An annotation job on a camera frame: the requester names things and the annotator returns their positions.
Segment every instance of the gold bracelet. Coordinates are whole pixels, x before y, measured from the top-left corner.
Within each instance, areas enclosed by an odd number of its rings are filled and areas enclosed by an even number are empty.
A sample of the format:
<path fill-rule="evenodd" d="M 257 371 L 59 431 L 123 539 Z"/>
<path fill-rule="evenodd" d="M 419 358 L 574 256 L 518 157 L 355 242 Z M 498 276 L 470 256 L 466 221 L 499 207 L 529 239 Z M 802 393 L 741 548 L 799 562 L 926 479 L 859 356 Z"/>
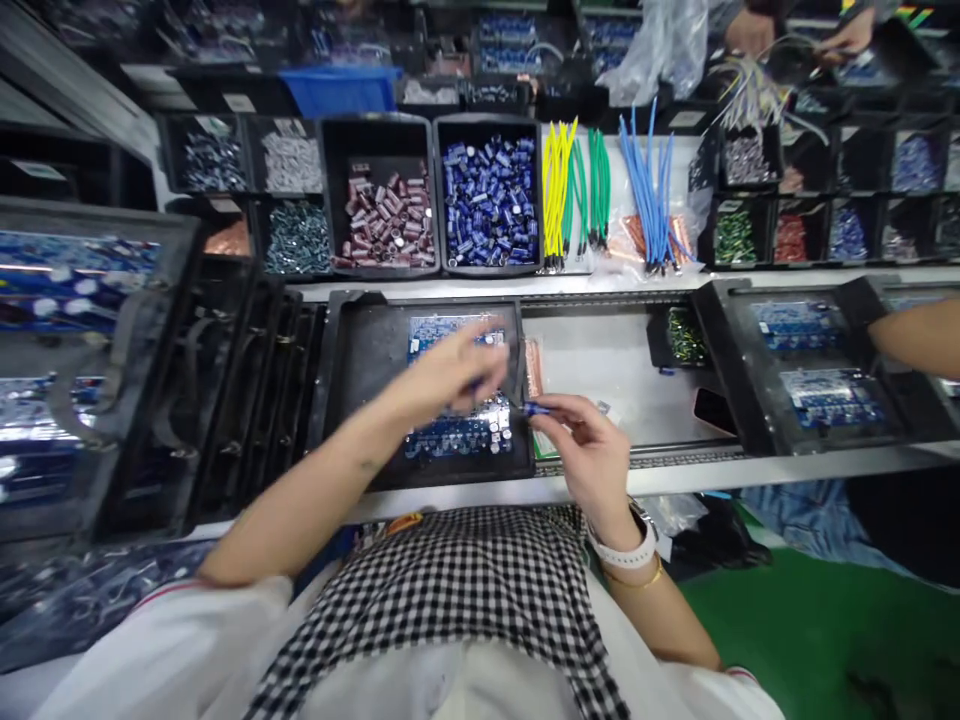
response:
<path fill-rule="evenodd" d="M 659 580 L 661 575 L 663 575 L 663 561 L 660 559 L 660 553 L 657 553 L 656 555 L 654 555 L 654 557 L 657 558 L 657 572 L 654 574 L 654 576 L 650 580 L 647 580 L 647 582 L 643 583 L 643 585 L 634 585 L 632 583 L 625 583 L 623 580 L 621 580 L 620 578 L 614 577 L 613 575 L 608 573 L 606 570 L 603 571 L 604 577 L 606 577 L 607 580 L 611 580 L 612 582 L 615 582 L 617 585 L 623 585 L 624 587 L 633 588 L 634 590 L 646 590 L 648 587 L 653 585 L 657 580 Z"/>

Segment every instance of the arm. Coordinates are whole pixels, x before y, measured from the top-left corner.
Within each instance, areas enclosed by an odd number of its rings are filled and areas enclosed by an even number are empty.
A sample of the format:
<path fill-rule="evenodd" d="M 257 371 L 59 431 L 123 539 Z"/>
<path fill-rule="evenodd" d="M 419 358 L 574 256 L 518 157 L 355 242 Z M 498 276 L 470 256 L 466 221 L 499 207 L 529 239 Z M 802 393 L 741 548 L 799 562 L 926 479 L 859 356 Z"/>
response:
<path fill-rule="evenodd" d="M 198 575 L 221 586 L 250 585 L 307 566 L 392 457 L 411 428 L 444 408 L 465 410 L 507 373 L 508 349 L 477 346 L 493 321 L 437 343 L 334 435 L 254 501 L 211 551 Z M 464 388 L 483 378 L 475 393 Z"/>
<path fill-rule="evenodd" d="M 949 380 L 960 380 L 960 298 L 887 315 L 870 326 L 884 355 Z"/>
<path fill-rule="evenodd" d="M 600 540 L 621 552 L 639 547 L 643 537 L 628 507 L 627 436 L 586 398 L 544 395 L 537 402 L 551 412 L 531 422 L 560 452 L 570 494 Z M 657 569 L 656 562 L 633 570 L 603 568 L 611 596 L 657 658 L 721 669 L 707 631 L 665 572 L 654 579 Z"/>

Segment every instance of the white shirt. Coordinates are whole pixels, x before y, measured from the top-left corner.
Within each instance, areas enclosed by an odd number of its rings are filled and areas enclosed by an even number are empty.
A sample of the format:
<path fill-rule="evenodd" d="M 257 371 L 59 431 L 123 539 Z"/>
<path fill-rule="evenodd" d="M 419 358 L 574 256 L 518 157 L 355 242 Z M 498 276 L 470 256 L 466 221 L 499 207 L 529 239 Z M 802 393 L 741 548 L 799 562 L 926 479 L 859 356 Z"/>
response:
<path fill-rule="evenodd" d="M 324 570 L 292 604 L 291 583 L 279 577 L 240 590 L 216 590 L 195 581 L 161 588 L 80 658 L 34 718 L 237 720 L 336 569 Z M 611 674 L 634 718 L 783 719 L 745 670 L 716 673 L 658 662 L 589 573 L 587 585 Z M 560 673 L 505 645 L 466 642 L 398 649 L 346 663 L 316 684 L 300 717 L 580 716 Z"/>

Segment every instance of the green floor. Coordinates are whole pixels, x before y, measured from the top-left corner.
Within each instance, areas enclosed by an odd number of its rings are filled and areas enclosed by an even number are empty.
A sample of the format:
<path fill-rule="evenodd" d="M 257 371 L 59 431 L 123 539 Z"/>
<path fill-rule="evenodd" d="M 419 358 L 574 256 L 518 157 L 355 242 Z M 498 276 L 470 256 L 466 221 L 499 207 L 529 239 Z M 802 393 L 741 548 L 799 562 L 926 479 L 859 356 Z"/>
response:
<path fill-rule="evenodd" d="M 960 596 L 786 549 L 772 567 L 716 573 L 684 592 L 724 661 L 752 670 L 788 720 L 876 717 L 848 690 L 848 669 L 895 679 L 901 707 L 960 700 L 960 670 L 934 670 L 937 658 L 960 663 Z M 901 717 L 960 718 L 948 702 L 943 715 Z"/>

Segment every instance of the checkered apron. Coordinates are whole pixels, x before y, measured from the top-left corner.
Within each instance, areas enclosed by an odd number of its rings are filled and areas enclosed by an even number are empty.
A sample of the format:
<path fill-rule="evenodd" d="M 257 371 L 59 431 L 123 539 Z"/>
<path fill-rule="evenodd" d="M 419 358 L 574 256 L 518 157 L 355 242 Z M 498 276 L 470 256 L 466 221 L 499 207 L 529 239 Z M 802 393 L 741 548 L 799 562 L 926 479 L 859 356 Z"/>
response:
<path fill-rule="evenodd" d="M 562 673 L 583 718 L 629 718 L 590 607 L 582 537 L 574 509 L 425 516 L 330 581 L 246 717 L 295 717 L 314 685 L 352 660 L 471 640 L 501 642 Z"/>

